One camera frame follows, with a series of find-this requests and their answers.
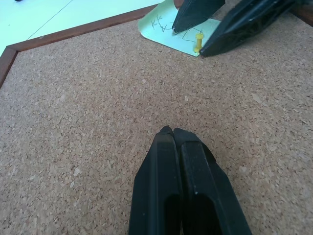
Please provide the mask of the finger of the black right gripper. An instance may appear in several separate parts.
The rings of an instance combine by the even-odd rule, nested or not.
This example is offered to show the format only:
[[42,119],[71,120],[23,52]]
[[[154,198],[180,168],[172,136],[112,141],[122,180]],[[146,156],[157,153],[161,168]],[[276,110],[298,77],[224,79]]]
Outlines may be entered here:
[[215,56],[238,47],[295,5],[296,0],[242,0],[223,18],[200,55]]
[[183,32],[208,20],[223,5],[225,0],[184,0],[179,8],[172,30]]

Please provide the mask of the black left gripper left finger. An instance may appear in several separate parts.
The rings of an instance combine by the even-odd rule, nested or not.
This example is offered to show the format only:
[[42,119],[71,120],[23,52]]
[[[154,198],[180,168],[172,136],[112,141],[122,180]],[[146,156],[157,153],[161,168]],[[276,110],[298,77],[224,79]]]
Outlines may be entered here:
[[134,179],[129,235],[179,235],[181,194],[174,135],[164,126]]

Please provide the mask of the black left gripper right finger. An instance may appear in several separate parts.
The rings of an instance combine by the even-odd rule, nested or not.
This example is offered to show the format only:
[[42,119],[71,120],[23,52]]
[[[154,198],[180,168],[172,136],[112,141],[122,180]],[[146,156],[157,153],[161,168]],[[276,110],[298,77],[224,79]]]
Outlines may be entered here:
[[252,235],[229,178],[196,134],[176,128],[184,235]]

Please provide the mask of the green paper note with scribbles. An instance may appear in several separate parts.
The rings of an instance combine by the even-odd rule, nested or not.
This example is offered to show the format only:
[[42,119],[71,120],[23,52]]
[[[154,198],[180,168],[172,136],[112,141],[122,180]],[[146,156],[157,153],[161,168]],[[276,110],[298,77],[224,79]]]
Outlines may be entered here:
[[138,30],[146,39],[197,57],[199,56],[199,52],[195,51],[198,41],[197,35],[203,35],[201,45],[204,46],[219,26],[220,21],[207,19],[183,32],[175,33],[172,26],[178,12],[174,0],[164,0],[139,20]]

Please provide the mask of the yellow pushpin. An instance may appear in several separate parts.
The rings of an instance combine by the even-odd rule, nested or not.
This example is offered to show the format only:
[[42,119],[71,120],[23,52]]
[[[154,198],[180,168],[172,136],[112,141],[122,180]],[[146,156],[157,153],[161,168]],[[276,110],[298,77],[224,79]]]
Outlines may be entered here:
[[204,38],[204,35],[202,33],[198,33],[195,35],[195,38],[196,38],[196,44],[195,44],[193,51],[195,53],[199,53],[202,48],[202,40]]

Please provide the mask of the cork board with wooden frame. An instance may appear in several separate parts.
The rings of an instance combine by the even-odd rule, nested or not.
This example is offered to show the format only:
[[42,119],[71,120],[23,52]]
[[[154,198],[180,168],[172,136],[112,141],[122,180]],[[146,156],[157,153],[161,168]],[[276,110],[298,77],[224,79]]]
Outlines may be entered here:
[[254,235],[313,235],[313,27],[193,57],[131,21],[20,52],[0,88],[0,235],[125,235],[165,125],[194,132]]

